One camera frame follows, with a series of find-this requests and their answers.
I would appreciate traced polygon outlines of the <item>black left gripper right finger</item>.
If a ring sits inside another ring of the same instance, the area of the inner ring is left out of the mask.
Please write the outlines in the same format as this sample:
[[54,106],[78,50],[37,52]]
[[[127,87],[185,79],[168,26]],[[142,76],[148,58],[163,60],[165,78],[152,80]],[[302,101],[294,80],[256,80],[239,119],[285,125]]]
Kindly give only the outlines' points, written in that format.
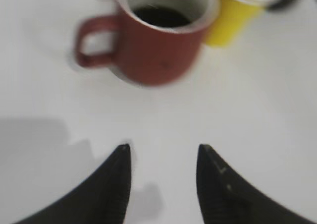
[[206,224],[309,224],[240,176],[208,144],[197,157],[197,195]]

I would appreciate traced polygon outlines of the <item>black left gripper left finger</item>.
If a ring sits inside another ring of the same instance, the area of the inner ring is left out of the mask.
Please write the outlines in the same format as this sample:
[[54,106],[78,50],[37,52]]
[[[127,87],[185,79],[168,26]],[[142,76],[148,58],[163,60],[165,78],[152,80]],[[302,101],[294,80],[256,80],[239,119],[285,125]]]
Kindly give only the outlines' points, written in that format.
[[130,191],[131,148],[122,144],[79,186],[20,223],[122,224]]

